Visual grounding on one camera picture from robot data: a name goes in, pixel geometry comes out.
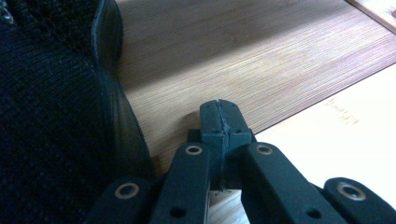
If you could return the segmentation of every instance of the wood grain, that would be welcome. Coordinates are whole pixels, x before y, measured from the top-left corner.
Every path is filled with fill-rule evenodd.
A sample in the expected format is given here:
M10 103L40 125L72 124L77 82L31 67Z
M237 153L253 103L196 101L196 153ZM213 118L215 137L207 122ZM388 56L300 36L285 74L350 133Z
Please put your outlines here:
M396 34L395 0L347 0Z
M342 0L118 3L120 82L159 174L206 101L257 133L396 63L396 36Z

